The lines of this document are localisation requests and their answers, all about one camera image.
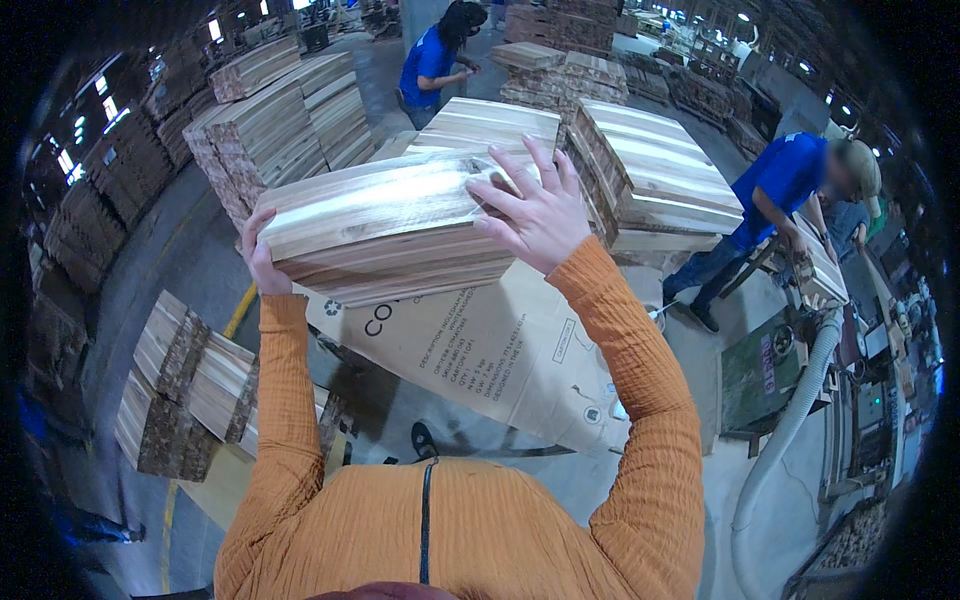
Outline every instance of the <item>logo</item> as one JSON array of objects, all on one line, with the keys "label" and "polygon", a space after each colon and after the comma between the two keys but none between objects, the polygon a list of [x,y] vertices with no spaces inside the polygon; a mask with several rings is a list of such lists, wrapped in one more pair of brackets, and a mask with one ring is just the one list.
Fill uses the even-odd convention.
[{"label": "logo", "polygon": [[337,313],[339,313],[341,310],[343,310],[344,306],[340,302],[337,302],[334,300],[327,300],[326,304],[324,304],[324,308],[326,309],[326,315],[328,317],[333,317]]},{"label": "logo", "polygon": [[587,410],[584,411],[584,420],[591,425],[600,422],[600,409],[596,406],[587,407]]}]

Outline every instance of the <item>beige cap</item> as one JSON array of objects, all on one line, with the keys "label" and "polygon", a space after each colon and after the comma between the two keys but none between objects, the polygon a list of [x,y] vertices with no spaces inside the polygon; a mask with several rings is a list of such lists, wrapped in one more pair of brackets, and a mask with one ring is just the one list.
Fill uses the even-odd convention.
[{"label": "beige cap", "polygon": [[847,152],[847,166],[853,175],[853,180],[858,181],[856,191],[853,195],[862,203],[866,203],[870,209],[870,216],[877,218],[880,216],[880,201],[876,195],[880,193],[880,166],[876,164],[876,156],[870,146],[862,141],[855,139],[851,144],[850,151]]}]

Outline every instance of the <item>concrete floor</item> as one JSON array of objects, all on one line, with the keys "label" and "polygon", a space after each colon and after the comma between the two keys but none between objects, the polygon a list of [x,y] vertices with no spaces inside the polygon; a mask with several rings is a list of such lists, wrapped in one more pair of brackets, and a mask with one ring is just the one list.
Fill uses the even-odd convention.
[{"label": "concrete floor", "polygon": [[[489,28],[470,39],[466,54],[484,69],[469,80],[468,96],[498,98],[505,74],[489,60],[490,48],[498,43],[502,33]],[[361,94],[379,140],[412,129],[393,96],[404,58],[402,48],[401,40],[372,43],[368,36],[351,35],[324,50],[354,52]],[[710,126],[645,99],[632,98],[632,106],[679,120],[728,181],[746,169],[746,160],[731,142]],[[224,532],[182,490],[167,480],[135,472],[121,454],[112,429],[133,348],[162,289],[189,304],[214,329],[222,330],[227,324],[251,283],[234,249],[236,237],[203,173],[190,163],[140,224],[103,289],[96,343],[83,374],[84,408],[97,428],[95,452],[92,457],[62,453],[61,460],[67,488],[79,506],[132,526],[143,523],[147,529],[143,543],[88,548],[116,582],[108,589],[108,583],[99,578],[98,587],[104,591],[116,593],[119,587],[131,595],[153,595],[203,588],[211,582]],[[692,297],[695,292],[688,290],[681,298],[689,300],[686,295]],[[716,372],[705,372],[703,366],[785,303],[786,296],[770,278],[756,273],[728,299],[716,302],[716,315],[724,323],[719,336],[706,334],[683,317],[669,316],[665,336],[684,366],[705,431],[715,431],[718,391]],[[241,324],[237,343],[257,351],[257,323],[255,303]],[[411,462],[415,456],[410,426],[415,420],[427,420],[444,453],[489,458],[531,473],[585,526],[616,475],[618,457],[613,454],[598,460],[578,453],[509,456],[514,450],[545,444],[376,366],[368,365],[358,374],[315,345],[310,346],[308,363],[317,383],[351,399],[349,410],[357,431],[350,439],[354,464],[382,463],[388,457]],[[779,468],[757,507],[752,533],[757,568],[770,590],[782,585],[815,542],[816,523],[807,496],[820,487],[824,429],[816,416],[804,424],[785,458],[799,481]],[[708,543],[698,597],[737,598],[741,594],[731,572],[730,523],[753,461],[747,459],[745,443],[715,441],[710,436],[710,446],[713,453],[704,460]]]}]

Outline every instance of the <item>textured knit sleeve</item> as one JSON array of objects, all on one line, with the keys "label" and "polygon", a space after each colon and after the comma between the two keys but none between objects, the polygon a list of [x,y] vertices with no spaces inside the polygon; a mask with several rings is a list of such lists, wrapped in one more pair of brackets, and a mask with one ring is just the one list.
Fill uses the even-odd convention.
[{"label": "textured knit sleeve", "polygon": [[590,236],[547,278],[603,351],[632,423],[610,497],[590,532],[644,598],[692,598],[704,553],[700,422],[653,320]]},{"label": "textured knit sleeve", "polygon": [[257,458],[250,487],[217,555],[217,598],[246,595],[243,588],[264,540],[306,506],[324,480],[306,367],[306,298],[261,296],[260,301]]}]

